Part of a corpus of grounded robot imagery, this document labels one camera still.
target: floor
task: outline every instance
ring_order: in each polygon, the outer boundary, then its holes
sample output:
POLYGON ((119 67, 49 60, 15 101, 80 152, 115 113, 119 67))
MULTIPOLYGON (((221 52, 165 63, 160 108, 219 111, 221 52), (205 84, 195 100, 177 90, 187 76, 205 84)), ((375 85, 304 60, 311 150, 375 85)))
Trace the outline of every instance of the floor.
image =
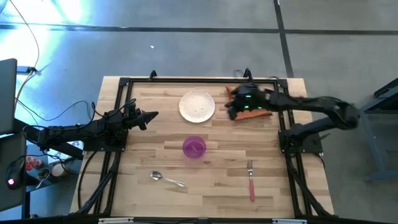
MULTIPOLYGON (((5 2, 0 0, 0 10, 5 2)), ((395 0, 13 2, 27 22, 36 24, 32 29, 40 47, 40 72, 24 87, 21 100, 46 118, 79 100, 95 102, 105 75, 156 70, 159 75, 233 76, 234 70, 249 67, 255 77, 304 78, 309 96, 331 95, 357 106, 397 78, 395 0), (136 27, 146 28, 137 32, 136 27)), ((18 26, 21 22, 7 3, 0 13, 0 59, 32 65, 36 46, 26 27, 18 26)), ((18 78, 20 85, 24 76, 18 78)), ((34 123, 23 108, 18 107, 17 117, 34 123)), ((394 132, 385 128, 394 119, 373 119, 376 135, 394 132)), ((42 125, 87 121, 84 105, 52 122, 38 120, 42 125)), ((361 127, 329 133, 323 147, 335 213, 397 223, 398 179, 363 181, 375 166, 361 127)), ((32 193, 32 212, 67 214, 75 182, 72 178, 32 193)), ((20 210, 1 212, 0 220, 19 218, 20 210)))

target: spoon handle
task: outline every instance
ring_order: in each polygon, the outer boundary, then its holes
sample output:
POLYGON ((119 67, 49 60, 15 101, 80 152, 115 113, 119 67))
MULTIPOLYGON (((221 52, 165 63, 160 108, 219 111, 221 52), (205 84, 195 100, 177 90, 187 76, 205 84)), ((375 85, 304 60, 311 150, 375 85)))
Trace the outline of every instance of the spoon handle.
POLYGON ((169 182, 171 182, 171 183, 175 183, 177 186, 179 186, 179 187, 181 187, 181 188, 184 188, 185 187, 185 184, 183 183, 183 182, 178 182, 178 181, 175 181, 175 180, 172 180, 172 179, 168 179, 168 178, 163 178, 164 180, 167 180, 167 181, 169 181, 169 182))
POLYGON ((44 179, 42 179, 41 181, 40 181, 40 183, 36 186, 36 189, 38 189, 41 185, 42 185, 42 182, 44 181, 44 179))

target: fork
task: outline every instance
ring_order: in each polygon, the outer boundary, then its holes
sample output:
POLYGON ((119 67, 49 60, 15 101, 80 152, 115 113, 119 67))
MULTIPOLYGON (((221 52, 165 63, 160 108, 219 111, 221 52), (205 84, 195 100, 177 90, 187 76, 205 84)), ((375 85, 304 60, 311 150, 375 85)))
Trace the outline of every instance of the fork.
POLYGON ((249 173, 249 189, 250 189, 250 201, 254 201, 254 185, 253 185, 253 161, 248 160, 248 173, 249 173))

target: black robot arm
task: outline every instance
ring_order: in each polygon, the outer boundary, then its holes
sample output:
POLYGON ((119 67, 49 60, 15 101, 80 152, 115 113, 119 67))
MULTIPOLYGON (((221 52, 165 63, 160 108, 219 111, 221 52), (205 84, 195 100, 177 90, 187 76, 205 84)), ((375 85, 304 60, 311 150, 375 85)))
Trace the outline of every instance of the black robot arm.
POLYGON ((290 130, 279 131, 280 147, 284 153, 316 151, 314 134, 333 128, 354 129, 358 125, 358 109, 353 105, 330 96, 317 98, 294 97, 272 90, 260 90, 257 85, 247 83, 232 91, 233 101, 227 103, 230 119, 244 110, 267 109, 270 111, 302 110, 326 114, 328 117, 308 124, 295 124, 290 130), (303 143, 310 145, 302 150, 303 143))
POLYGON ((104 151, 107 151, 107 148, 123 147, 129 129, 138 126, 141 130, 146 130, 146 124, 158 114, 157 111, 141 111, 136 108, 133 100, 126 105, 125 113, 112 110, 101 115, 101 119, 85 125, 46 127, 38 132, 37 145, 41 149, 48 149, 68 141, 83 141, 89 144, 93 144, 94 141, 98 143, 94 145, 101 145, 104 151))

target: red fork handle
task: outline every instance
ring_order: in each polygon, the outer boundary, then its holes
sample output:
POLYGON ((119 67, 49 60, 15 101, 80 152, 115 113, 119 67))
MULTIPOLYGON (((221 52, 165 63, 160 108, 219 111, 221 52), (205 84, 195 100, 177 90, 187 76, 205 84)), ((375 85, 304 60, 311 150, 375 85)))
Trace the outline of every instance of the red fork handle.
POLYGON ((253 178, 250 178, 250 184, 249 184, 249 188, 250 188, 250 201, 254 201, 254 184, 253 184, 253 178))

